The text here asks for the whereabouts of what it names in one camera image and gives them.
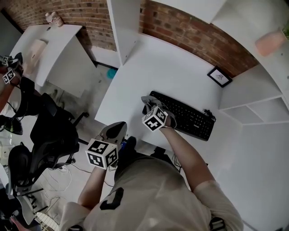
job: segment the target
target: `floor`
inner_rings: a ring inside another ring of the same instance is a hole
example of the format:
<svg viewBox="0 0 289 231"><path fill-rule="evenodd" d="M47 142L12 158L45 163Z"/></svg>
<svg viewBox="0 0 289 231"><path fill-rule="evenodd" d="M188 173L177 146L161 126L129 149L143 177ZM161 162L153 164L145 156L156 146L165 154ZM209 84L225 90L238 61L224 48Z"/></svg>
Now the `floor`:
<svg viewBox="0 0 289 231"><path fill-rule="evenodd" d="M70 111L75 118L84 111L90 114L89 118L83 118L77 127L79 137L83 140L89 141L105 127L94 117L111 82L111 79L106 77L108 70L107 67L97 66L98 75L92 80L91 88L85 91L81 98L76 98L50 83L46 83L42 89L41 93L48 93L59 106L64 105L65 109ZM63 206L69 201L77 202L90 175L85 171L91 172L93 170L93 166L88 164L85 156L86 147L86 145L80 144L79 152L74 155L76 159L74 166L69 165L63 170L46 169L33 186L35 190L44 188L44 191L35 194L38 201L37 209L54 204L49 209L48 215L54 218L57 223L60 223ZM155 146L141 140L136 146L136 150L143 154L152 154L154 149ZM172 152L166 153L172 158ZM101 199L109 194L113 185L114 171L107 171Z"/></svg>

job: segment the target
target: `brick wall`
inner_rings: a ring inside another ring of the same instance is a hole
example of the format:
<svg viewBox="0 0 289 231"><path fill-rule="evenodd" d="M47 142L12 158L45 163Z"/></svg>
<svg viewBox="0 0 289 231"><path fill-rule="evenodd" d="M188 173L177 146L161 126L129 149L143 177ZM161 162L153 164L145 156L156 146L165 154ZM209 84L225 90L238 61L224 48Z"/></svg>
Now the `brick wall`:
<svg viewBox="0 0 289 231"><path fill-rule="evenodd" d="M84 26L81 44L117 50L106 0L7 0L5 10L22 30L47 24L45 13L57 11L66 24Z"/></svg>
<svg viewBox="0 0 289 231"><path fill-rule="evenodd" d="M47 23L45 13L57 11L66 24L84 26L77 34L84 46L117 50L106 0L7 0L5 10L23 30ZM224 31L161 3L141 0L140 32L181 47L231 77L258 64Z"/></svg>
<svg viewBox="0 0 289 231"><path fill-rule="evenodd" d="M190 14L153 1L143 1L140 32L172 43L219 66L230 77L256 66L258 61L218 27Z"/></svg>

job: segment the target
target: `black office chair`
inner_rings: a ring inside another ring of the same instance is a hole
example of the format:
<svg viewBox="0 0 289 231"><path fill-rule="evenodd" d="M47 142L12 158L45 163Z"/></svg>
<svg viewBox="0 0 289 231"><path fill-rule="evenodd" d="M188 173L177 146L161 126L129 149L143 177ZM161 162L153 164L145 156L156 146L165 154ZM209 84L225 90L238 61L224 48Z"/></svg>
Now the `black office chair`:
<svg viewBox="0 0 289 231"><path fill-rule="evenodd" d="M34 143L32 152L21 143L14 147L8 159L9 184L6 192L27 192L46 168L56 169L69 165L75 160L74 153L79 151L81 141L76 125L83 113L73 124L71 113L58 107L46 93L41 97L38 118L31 131L30 138ZM59 158L68 156L65 163L58 163Z"/></svg>

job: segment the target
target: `teal object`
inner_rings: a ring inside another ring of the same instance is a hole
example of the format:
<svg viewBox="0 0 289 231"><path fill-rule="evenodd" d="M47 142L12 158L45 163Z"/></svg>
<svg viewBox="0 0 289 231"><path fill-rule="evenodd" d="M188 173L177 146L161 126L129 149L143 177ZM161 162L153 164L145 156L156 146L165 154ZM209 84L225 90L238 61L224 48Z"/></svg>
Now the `teal object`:
<svg viewBox="0 0 289 231"><path fill-rule="evenodd" d="M117 70L113 69L113 68L110 68L108 71L107 71L107 77L109 79L113 79L114 76L116 75L117 73Z"/></svg>

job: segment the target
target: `white desk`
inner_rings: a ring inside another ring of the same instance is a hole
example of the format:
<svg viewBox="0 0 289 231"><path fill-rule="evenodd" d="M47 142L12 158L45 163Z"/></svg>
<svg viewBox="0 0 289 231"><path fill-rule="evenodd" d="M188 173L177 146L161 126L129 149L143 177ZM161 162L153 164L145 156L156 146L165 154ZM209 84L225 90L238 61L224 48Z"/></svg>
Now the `white desk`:
<svg viewBox="0 0 289 231"><path fill-rule="evenodd" d="M144 107L140 97L152 90L168 95L200 111L216 116L209 141L180 133L210 163L229 161L241 125L218 110L222 88L207 73L212 65L197 56L157 38L141 35L127 62L118 70L95 119L112 124L128 123L128 134L171 150L160 131L151 133L141 122Z"/></svg>
<svg viewBox="0 0 289 231"><path fill-rule="evenodd" d="M89 56L76 38L76 33L82 26L63 25L60 28L49 25L30 26L23 33L11 52L11 56L22 52L23 59L35 39L47 43L39 62L29 77L38 86L43 86L45 81L80 97L89 83L86 78L95 76L96 68Z"/></svg>

